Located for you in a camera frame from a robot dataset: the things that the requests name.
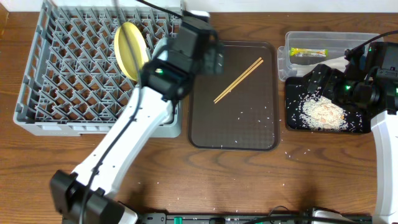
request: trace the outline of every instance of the yellow plate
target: yellow plate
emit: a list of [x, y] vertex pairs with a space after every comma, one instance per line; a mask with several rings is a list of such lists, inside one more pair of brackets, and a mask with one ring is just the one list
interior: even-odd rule
[[[114, 36], [114, 52], [116, 54], [116, 60], [123, 73], [130, 79], [137, 81], [137, 69], [133, 59], [136, 60], [140, 70], [142, 66], [149, 61], [148, 55], [146, 54], [145, 40], [139, 31], [139, 29], [131, 22], [125, 22], [122, 25], [124, 29], [121, 32], [119, 27]], [[128, 46], [128, 42], [132, 47], [132, 52]]]

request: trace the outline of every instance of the dish rack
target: dish rack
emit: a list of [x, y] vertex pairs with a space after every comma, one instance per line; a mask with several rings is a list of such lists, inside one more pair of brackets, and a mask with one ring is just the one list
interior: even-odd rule
[[[168, 8], [180, 14], [180, 8]], [[121, 23], [142, 32], [150, 58], [163, 37], [176, 37], [180, 19], [149, 7], [60, 7], [43, 2], [19, 92], [14, 122], [36, 136], [107, 133], [135, 83], [118, 67], [114, 35]], [[181, 133], [179, 102], [152, 137]]]

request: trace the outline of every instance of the white backdrop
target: white backdrop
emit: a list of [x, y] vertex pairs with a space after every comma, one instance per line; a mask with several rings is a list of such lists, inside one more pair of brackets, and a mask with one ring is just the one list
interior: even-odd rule
[[[110, 6], [112, 0], [52, 0], [58, 6]], [[180, 0], [149, 0], [178, 6]], [[10, 12], [39, 11], [42, 0], [0, 0]], [[119, 0], [136, 6], [134, 0]], [[187, 9], [208, 12], [398, 12], [398, 0], [185, 0]]]

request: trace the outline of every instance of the chopstick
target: chopstick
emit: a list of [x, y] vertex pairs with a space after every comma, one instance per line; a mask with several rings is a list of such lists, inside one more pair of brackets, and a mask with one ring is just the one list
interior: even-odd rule
[[233, 88], [235, 88], [241, 81], [243, 81], [250, 73], [252, 73], [260, 64], [262, 64], [264, 61], [259, 58], [257, 59], [242, 75], [240, 75], [232, 84], [230, 84], [227, 89], [225, 89], [217, 98], [214, 100], [214, 104], [219, 102], [224, 96], [226, 96]]
[[220, 97], [224, 97], [223, 95], [224, 95], [226, 92], [229, 92], [229, 89], [230, 89], [237, 81], [239, 81], [250, 69], [252, 69], [253, 66], [255, 66], [257, 63], [259, 63], [260, 60], [262, 60], [261, 57], [259, 57], [252, 65], [250, 65], [250, 67], [249, 67], [248, 69], [246, 69], [246, 71], [244, 71], [244, 72], [242, 73], [242, 75], [240, 75], [237, 79], [235, 79], [235, 81], [232, 82], [232, 83], [229, 85], [229, 87], [227, 87], [227, 88], [226, 88], [220, 95], [218, 95], [217, 98], [215, 98], [213, 101], [216, 102], [216, 101], [218, 101], [218, 99], [219, 99]]

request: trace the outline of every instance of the wooden table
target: wooden table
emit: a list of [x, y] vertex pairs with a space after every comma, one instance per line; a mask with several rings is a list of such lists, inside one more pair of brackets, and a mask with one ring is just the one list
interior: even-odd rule
[[[211, 16], [221, 39], [268, 41], [275, 48], [284, 45], [286, 32], [292, 30], [383, 33], [398, 29], [397, 14]], [[0, 41], [0, 223], [60, 223], [49, 190], [51, 176], [57, 169], [71, 171], [104, 136], [38, 137], [13, 123], [37, 18], [37, 13], [10, 13]], [[397, 36], [386, 39], [398, 42]], [[150, 139], [127, 173], [117, 199], [139, 212], [260, 214], [277, 205], [297, 211], [318, 205], [343, 213], [372, 214], [376, 204], [372, 134], [287, 131], [283, 99], [284, 83], [279, 82], [283, 141], [275, 151], [264, 153], [191, 146], [185, 99], [182, 134], [175, 139]]]

